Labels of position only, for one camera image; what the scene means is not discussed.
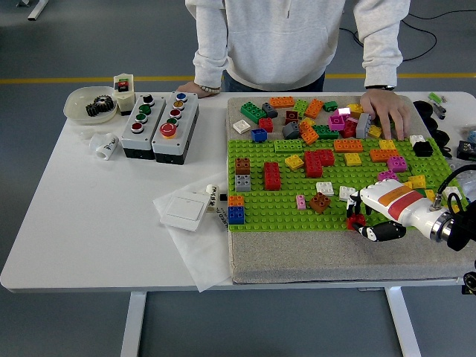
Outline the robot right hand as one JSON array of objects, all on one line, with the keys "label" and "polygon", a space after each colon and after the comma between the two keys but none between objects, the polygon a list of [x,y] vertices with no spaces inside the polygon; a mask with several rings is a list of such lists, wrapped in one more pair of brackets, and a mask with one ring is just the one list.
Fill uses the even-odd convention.
[{"label": "robot right hand", "polygon": [[347,217],[360,213],[361,204],[366,214],[374,210],[389,219],[374,226],[352,224],[354,230],[374,242],[399,239],[410,226],[435,242],[447,241],[451,233],[453,218],[448,209],[433,209],[430,199],[394,179],[352,193],[347,200]]}]

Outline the person's left hand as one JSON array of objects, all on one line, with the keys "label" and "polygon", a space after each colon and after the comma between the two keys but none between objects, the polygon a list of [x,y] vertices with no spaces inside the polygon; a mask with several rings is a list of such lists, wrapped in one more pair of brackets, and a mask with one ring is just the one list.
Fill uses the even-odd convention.
[{"label": "person's left hand", "polygon": [[397,94],[384,89],[368,89],[361,96],[360,104],[364,112],[379,118],[385,139],[392,138],[391,122],[399,141],[408,136],[410,109]]}]

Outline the person's right hand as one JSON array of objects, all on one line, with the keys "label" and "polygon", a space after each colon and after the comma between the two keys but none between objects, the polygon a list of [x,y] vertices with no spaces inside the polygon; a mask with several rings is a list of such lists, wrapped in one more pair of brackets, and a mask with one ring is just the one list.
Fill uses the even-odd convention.
[{"label": "person's right hand", "polygon": [[183,85],[180,85],[176,91],[179,92],[187,92],[187,93],[195,93],[197,94],[198,98],[204,98],[210,96],[210,92],[204,91],[199,85],[194,83],[193,81],[187,82]]}]

